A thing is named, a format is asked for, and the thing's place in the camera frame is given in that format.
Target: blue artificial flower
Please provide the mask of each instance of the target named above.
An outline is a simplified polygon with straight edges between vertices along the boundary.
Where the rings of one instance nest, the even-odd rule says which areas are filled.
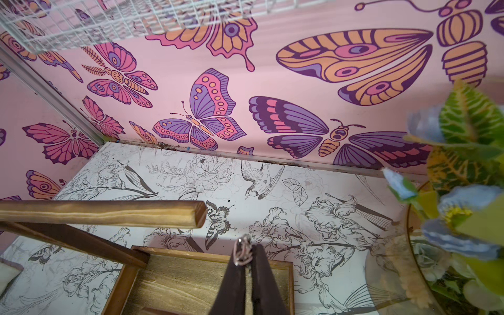
[[[388,168],[383,168],[382,172],[385,179],[389,182],[389,188],[399,201],[405,201],[418,196],[418,190],[415,186],[401,174]]]
[[[408,133],[430,142],[444,143],[445,138],[439,125],[439,114],[443,105],[422,109],[408,117]]]
[[[446,251],[474,257],[482,261],[498,258],[499,245],[453,232],[442,218],[427,220],[422,225],[422,232],[430,243]]]
[[[425,237],[434,245],[453,253],[482,261],[497,259],[500,245],[463,235],[450,229],[456,216],[469,217],[492,203],[502,189],[497,186],[473,184],[455,187],[439,200],[438,210],[441,217],[426,221],[422,226]]]

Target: pink wallpaper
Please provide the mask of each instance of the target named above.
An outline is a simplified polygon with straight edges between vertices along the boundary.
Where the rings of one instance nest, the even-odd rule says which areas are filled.
[[[0,93],[0,200],[51,199],[97,147],[13,74]]]
[[[503,12],[345,1],[38,56],[0,39],[112,138],[424,173],[408,113],[455,79],[502,98]]]

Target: white wire grid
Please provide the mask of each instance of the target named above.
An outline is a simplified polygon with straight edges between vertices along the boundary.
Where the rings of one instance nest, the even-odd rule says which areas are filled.
[[[228,23],[328,0],[0,0],[0,26],[32,53]]]

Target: wooden tray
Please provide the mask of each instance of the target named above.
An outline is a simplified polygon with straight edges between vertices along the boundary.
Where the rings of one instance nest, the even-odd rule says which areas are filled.
[[[124,265],[102,315],[136,315],[143,307],[182,315],[210,311],[229,262],[229,256],[153,247],[132,246],[150,254],[145,269]],[[270,261],[278,289],[294,315],[294,279],[290,262]],[[245,313],[252,315],[251,277],[246,278]]]

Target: metal clip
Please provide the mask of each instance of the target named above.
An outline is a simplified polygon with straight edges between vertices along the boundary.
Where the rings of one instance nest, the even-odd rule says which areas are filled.
[[[233,262],[235,266],[245,266],[252,261],[252,245],[250,236],[245,234],[234,243]]]

